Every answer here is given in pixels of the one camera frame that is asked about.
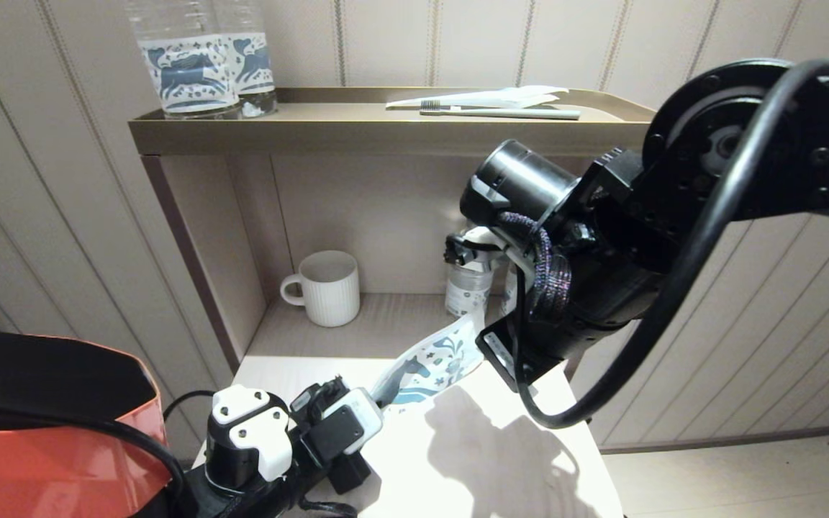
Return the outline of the brown open shelf unit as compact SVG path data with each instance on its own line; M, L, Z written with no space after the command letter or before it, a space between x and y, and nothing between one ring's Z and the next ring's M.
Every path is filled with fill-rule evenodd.
M128 127L142 166L234 373L249 354L390 358L450 321L445 236L463 226L471 174L515 138L580 171L612 147L639 148L654 111L572 89L578 122L421 116L386 109L431 88L283 88L275 114ZM317 250L359 264L361 311L323 329L287 309L280 282Z

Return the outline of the white paper wrapper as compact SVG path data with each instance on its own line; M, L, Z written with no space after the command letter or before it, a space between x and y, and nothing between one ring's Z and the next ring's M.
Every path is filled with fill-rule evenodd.
M558 101L561 94L567 93L570 93L570 89L562 86L510 86L498 91L470 91L399 99L387 102L385 109L423 109L425 103L435 103L440 107L524 109Z

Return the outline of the white blue patterned pouch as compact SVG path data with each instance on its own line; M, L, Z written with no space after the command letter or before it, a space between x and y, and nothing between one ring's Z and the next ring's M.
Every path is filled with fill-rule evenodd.
M383 371L371 396L386 413L425 403L473 373L484 361L475 341L486 315L470 312L402 353Z

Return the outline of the grey-green toothbrush dark bristles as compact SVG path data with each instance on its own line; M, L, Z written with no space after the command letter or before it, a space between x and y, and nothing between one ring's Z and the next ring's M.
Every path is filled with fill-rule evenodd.
M581 112L578 109L543 108L477 108L444 105L439 101L422 101L419 114L427 116L474 116L519 120L560 120L579 121Z

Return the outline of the white ribbed mug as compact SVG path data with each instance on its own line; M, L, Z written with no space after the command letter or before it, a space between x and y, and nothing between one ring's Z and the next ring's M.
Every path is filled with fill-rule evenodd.
M318 327L343 327L360 311L358 261L342 250L321 250L303 259L279 286L283 301L301 307Z

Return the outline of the large deer-label water bottle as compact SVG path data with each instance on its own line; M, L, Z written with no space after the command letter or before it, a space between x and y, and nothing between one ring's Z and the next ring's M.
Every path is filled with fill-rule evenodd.
M240 100L240 118L277 110L270 50L261 0L212 0L227 49L228 76Z
M166 116L234 112L239 97L212 0L124 0L124 12Z

